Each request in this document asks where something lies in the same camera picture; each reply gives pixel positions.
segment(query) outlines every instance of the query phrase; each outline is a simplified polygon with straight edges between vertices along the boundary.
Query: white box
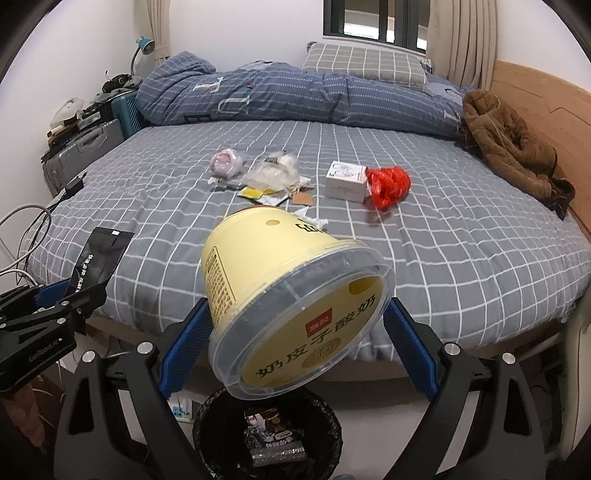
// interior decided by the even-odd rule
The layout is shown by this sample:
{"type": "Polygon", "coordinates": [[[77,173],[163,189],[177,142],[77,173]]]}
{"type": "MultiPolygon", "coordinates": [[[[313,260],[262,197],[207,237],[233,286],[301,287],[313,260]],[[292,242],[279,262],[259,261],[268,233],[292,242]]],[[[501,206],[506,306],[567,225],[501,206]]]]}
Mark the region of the white box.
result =
{"type": "Polygon", "coordinates": [[[324,181],[324,195],[335,199],[363,203],[368,179],[365,167],[340,161],[332,162],[324,181]]]}

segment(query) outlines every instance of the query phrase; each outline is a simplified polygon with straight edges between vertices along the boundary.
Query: curtain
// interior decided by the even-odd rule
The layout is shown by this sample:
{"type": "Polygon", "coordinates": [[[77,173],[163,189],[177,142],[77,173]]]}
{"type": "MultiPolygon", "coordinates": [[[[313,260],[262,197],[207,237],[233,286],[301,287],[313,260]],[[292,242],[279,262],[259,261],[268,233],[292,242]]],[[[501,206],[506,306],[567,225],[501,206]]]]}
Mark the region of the curtain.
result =
{"type": "Polygon", "coordinates": [[[427,58],[435,75],[488,90],[496,35],[496,0],[431,0],[427,58]]]}
{"type": "Polygon", "coordinates": [[[156,43],[154,57],[156,66],[159,66],[170,57],[170,0],[146,0],[146,2],[152,38],[156,43]]]}

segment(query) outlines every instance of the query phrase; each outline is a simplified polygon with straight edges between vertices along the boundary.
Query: red logo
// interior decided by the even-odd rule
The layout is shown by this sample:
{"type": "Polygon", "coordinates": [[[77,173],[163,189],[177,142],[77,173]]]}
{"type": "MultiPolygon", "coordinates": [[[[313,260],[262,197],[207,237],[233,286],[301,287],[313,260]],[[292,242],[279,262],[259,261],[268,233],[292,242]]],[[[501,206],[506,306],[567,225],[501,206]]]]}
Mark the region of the red logo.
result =
{"type": "Polygon", "coordinates": [[[332,322],[332,309],[326,310],[326,312],[318,315],[314,320],[306,323],[308,338],[321,331],[327,325],[330,325],[330,322],[332,322]]]}

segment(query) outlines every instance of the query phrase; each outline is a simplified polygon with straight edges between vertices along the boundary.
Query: person's hand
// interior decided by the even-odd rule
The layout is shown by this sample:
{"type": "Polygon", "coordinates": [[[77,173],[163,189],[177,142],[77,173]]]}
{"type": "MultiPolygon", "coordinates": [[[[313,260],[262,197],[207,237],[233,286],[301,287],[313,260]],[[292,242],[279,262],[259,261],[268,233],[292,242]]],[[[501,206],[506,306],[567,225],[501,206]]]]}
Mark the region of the person's hand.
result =
{"type": "Polygon", "coordinates": [[[20,429],[35,447],[40,447],[45,439],[45,430],[39,416],[37,402],[31,384],[16,392],[12,398],[0,398],[12,422],[20,429]]]}

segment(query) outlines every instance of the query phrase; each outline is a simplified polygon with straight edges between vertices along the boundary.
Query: gray checkered pillow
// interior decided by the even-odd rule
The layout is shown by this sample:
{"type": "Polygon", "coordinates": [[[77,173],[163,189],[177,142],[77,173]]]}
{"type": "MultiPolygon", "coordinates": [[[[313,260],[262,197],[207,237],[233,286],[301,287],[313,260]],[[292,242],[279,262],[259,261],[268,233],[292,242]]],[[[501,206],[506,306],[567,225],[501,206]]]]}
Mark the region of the gray checkered pillow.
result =
{"type": "Polygon", "coordinates": [[[399,50],[346,47],[330,43],[314,43],[308,52],[303,70],[308,72],[346,73],[353,77],[430,93],[427,75],[416,55],[399,50]]]}

